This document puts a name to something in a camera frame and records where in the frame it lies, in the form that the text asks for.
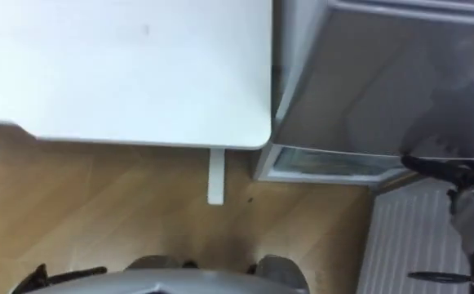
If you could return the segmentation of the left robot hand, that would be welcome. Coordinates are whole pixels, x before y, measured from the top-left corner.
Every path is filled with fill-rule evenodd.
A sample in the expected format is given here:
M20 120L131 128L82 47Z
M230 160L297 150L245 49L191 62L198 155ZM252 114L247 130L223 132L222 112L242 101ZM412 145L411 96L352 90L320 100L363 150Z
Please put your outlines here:
M108 269L106 267L99 266L50 276L47 272L47 265L41 264L11 289L10 294L33 292L56 284L107 273Z

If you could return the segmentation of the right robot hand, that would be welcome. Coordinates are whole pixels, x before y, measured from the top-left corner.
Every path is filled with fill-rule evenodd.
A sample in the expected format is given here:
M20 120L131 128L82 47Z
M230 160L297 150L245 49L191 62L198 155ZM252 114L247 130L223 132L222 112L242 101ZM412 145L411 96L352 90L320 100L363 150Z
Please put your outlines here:
M474 188L474 162L440 162L404 155L401 163L413 172L453 184L458 191Z

